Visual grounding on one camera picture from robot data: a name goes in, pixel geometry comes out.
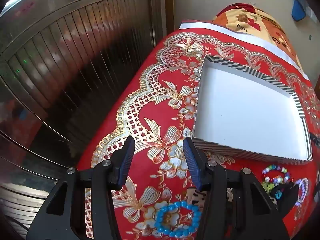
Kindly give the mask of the black scrunchie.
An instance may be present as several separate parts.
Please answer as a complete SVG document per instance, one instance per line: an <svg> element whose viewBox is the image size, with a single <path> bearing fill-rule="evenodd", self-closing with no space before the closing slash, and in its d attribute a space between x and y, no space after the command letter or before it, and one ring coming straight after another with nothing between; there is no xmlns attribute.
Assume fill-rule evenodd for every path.
<svg viewBox="0 0 320 240"><path fill-rule="evenodd" d="M298 199L299 186L292 181L278 184L271 192L270 197L276 202L276 207L281 217L284 218L295 206Z"/></svg>

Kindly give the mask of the leopard print bow scrunchie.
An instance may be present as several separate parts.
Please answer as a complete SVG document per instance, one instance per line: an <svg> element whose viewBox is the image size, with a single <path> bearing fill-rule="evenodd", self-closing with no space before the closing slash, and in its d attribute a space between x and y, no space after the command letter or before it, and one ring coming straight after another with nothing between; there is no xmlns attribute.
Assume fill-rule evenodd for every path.
<svg viewBox="0 0 320 240"><path fill-rule="evenodd" d="M187 203L191 205L196 205L198 207L203 207L206 200L206 191L198 191L196 188L188 188L186 191Z"/></svg>

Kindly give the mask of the striped white jewelry tray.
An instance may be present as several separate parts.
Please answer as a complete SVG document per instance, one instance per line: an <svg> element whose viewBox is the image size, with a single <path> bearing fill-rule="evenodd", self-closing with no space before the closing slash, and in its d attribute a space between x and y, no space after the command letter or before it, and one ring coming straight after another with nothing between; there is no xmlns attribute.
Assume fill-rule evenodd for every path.
<svg viewBox="0 0 320 240"><path fill-rule="evenodd" d="M312 160L303 107L289 86L248 66L207 56L197 94L196 147L284 164Z"/></svg>

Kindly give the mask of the red gold floral tablecloth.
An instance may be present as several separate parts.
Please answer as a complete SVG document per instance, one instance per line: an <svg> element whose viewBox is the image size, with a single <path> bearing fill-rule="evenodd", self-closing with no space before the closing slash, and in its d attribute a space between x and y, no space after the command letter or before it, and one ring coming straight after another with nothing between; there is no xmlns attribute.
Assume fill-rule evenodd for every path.
<svg viewBox="0 0 320 240"><path fill-rule="evenodd" d="M195 188L183 156L191 135L204 59L212 55L275 77L297 93L310 131L319 133L319 100L286 55L262 39L225 28L187 28L151 52L82 156L82 169L108 159L127 136L136 151L125 186L112 192L122 239L165 239L155 215Z"/></svg>

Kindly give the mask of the brown slatted wooden door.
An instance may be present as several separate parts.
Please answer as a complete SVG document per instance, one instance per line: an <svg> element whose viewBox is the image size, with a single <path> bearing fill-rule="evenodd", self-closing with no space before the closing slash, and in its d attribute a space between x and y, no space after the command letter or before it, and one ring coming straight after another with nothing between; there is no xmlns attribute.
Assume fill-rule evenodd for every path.
<svg viewBox="0 0 320 240"><path fill-rule="evenodd" d="M164 35L164 0L1 0L1 239L25 239Z"/></svg>

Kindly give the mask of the yellow orange love blanket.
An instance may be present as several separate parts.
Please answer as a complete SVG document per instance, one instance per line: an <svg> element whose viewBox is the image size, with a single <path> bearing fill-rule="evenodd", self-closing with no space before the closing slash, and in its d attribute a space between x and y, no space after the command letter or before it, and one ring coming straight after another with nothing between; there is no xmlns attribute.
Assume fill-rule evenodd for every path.
<svg viewBox="0 0 320 240"><path fill-rule="evenodd" d="M283 28L270 14L247 3L233 3L221 10L213 23L236 32L248 33L276 45L302 69L297 53Z"/></svg>

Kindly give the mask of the blue cloth on wall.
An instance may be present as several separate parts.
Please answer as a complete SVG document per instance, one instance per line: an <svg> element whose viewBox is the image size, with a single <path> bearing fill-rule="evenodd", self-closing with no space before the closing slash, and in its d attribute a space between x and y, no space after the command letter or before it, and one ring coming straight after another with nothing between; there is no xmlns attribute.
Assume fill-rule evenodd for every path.
<svg viewBox="0 0 320 240"><path fill-rule="evenodd" d="M291 16L296 22L303 20L306 17L305 3L299 0L294 0Z"/></svg>

